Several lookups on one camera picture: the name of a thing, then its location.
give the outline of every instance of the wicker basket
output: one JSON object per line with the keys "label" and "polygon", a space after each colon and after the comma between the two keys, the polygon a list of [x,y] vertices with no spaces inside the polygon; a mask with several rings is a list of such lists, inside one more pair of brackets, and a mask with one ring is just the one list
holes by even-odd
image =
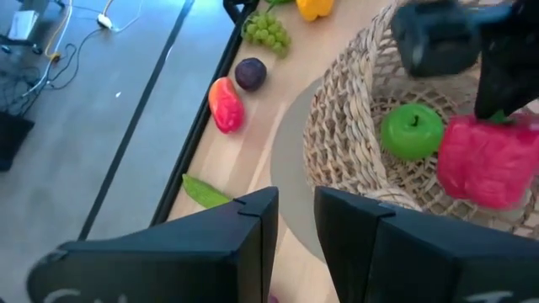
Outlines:
{"label": "wicker basket", "polygon": [[323,75],[304,131],[309,185],[330,186],[538,239],[537,180],[520,209],[494,212],[445,195],[435,176],[436,157],[401,162],[380,148],[381,119],[394,107],[428,104],[447,122],[453,114],[470,112],[478,87],[477,68],[421,82],[406,77],[388,26],[398,5],[399,1],[384,8]]}

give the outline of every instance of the floor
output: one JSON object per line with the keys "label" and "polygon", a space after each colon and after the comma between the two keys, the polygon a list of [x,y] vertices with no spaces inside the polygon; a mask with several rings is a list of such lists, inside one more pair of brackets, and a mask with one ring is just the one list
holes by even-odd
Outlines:
{"label": "floor", "polygon": [[[73,1],[98,11],[105,3]],[[0,2],[1,31],[7,30],[18,5],[15,0]],[[139,0],[115,0],[109,16],[121,27],[136,16],[138,7]],[[186,18],[179,20],[180,13]],[[56,5],[48,7],[45,21],[50,22],[40,25],[42,40],[48,39],[61,16]],[[89,9],[74,8],[59,49],[63,55],[67,43],[78,45],[97,29],[96,16]],[[34,129],[12,169],[0,174],[2,299],[27,302],[24,281],[29,267],[58,244],[79,237],[131,117],[145,98],[146,107],[109,190],[101,191],[106,196],[87,239],[117,237],[149,225],[232,26],[221,0],[146,0],[131,27],[95,35],[84,45],[71,84],[43,91],[27,114],[35,121]],[[159,68],[171,33],[175,41],[164,51],[166,61]],[[45,68],[46,57],[20,52],[0,54],[0,69]],[[62,59],[52,74],[66,63]],[[74,69],[72,63],[53,84],[67,81]]]}

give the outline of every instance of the gray round mat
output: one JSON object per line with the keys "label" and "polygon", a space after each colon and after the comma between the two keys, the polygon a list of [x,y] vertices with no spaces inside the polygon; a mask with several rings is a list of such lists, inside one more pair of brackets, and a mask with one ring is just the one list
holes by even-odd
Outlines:
{"label": "gray round mat", "polygon": [[303,168],[303,129],[318,79],[290,106],[275,136],[271,153],[271,183],[279,188],[279,211],[294,236],[325,262],[314,222],[314,194]]}

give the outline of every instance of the toy fruit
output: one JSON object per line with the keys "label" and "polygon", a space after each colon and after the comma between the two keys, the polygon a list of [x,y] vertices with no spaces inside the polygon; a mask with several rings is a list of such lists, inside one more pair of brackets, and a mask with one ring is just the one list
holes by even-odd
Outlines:
{"label": "toy fruit", "polygon": [[253,12],[242,26],[242,38],[255,45],[270,48],[280,58],[286,57],[291,38],[274,14]]}
{"label": "toy fruit", "polygon": [[382,121],[382,145],[395,157],[415,161],[432,155],[440,146],[444,124],[422,104],[405,104]]}
{"label": "toy fruit", "polygon": [[245,109],[230,78],[221,77],[211,84],[208,104],[217,128],[221,132],[231,133],[242,126]]}
{"label": "toy fruit", "polygon": [[331,13],[334,0],[296,0],[296,4],[306,21],[314,21]]}
{"label": "toy fruit", "polygon": [[248,92],[259,89],[264,84],[266,74],[266,66],[257,58],[243,59],[234,70],[237,85]]}
{"label": "toy fruit", "polygon": [[451,119],[437,168],[447,194],[496,210],[520,206],[539,168],[539,121],[524,114],[511,118],[504,125],[471,115]]}

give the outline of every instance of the power adapter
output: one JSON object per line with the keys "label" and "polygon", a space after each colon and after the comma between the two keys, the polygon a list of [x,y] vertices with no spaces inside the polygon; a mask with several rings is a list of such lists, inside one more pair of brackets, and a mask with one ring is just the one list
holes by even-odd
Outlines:
{"label": "power adapter", "polygon": [[98,15],[98,24],[102,28],[105,29],[112,29],[112,20],[110,20],[109,17],[105,16],[104,14],[100,13]]}

